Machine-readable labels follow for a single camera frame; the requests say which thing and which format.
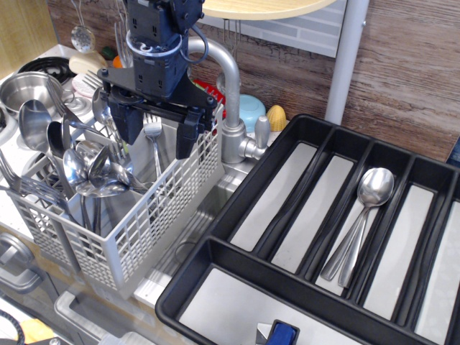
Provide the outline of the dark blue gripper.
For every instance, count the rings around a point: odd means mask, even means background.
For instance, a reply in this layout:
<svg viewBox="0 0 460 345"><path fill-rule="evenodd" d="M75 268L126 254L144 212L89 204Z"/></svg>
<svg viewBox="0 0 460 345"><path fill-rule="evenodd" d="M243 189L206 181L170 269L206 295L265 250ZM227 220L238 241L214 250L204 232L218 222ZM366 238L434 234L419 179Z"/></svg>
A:
<svg viewBox="0 0 460 345"><path fill-rule="evenodd" d="M160 115L176 121L175 157L190 157L200 134L211 129L211 120L202 122L203 109L193 104L198 91L187 75L188 36L173 35L166 46L148 46L135 42L131 68L107 68L97 72L119 136L133 145L143 129L143 111L157 110ZM208 97L210 108L216 101Z"/></svg>

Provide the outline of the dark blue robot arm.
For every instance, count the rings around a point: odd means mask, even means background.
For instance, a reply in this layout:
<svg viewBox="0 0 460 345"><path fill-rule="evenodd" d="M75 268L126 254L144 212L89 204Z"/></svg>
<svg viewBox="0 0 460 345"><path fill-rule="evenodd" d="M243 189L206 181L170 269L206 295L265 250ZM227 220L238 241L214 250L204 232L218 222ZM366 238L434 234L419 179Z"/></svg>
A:
<svg viewBox="0 0 460 345"><path fill-rule="evenodd" d="M177 122L177 159L190 156L200 134L211 130L217 106L214 98L188 77L189 31L202 19L202 1L125 1L126 44L130 68L98 72L101 95L108 101L121 138L134 144L150 111Z"/></svg>

